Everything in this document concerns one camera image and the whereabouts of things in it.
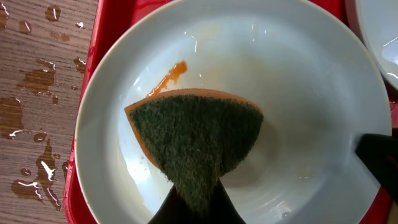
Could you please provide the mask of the orange green scrub sponge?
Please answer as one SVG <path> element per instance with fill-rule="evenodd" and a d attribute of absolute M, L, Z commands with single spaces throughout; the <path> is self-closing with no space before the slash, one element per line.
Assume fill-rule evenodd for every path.
<path fill-rule="evenodd" d="M 246 158 L 264 120 L 257 104 L 200 88 L 148 96 L 124 111 L 144 154 L 198 215 L 209 212 L 220 177 Z"/>

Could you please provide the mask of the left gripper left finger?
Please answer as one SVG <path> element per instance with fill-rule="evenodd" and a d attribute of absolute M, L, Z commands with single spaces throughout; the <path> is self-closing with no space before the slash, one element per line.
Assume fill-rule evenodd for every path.
<path fill-rule="evenodd" d="M 183 224 L 190 218 L 190 211 L 177 189 L 173 186 L 158 212 L 148 224 Z"/>

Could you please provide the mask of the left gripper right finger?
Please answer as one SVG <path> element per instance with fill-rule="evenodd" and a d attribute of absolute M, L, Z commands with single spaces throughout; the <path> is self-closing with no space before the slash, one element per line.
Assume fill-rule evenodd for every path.
<path fill-rule="evenodd" d="M 219 180 L 211 198 L 211 223 L 245 224 Z"/>

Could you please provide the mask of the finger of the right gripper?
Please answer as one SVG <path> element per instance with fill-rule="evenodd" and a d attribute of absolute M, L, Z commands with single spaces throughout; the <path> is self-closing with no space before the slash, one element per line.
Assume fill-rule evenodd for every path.
<path fill-rule="evenodd" d="M 397 203 L 397 138 L 381 134 L 363 134 L 356 155 Z"/>

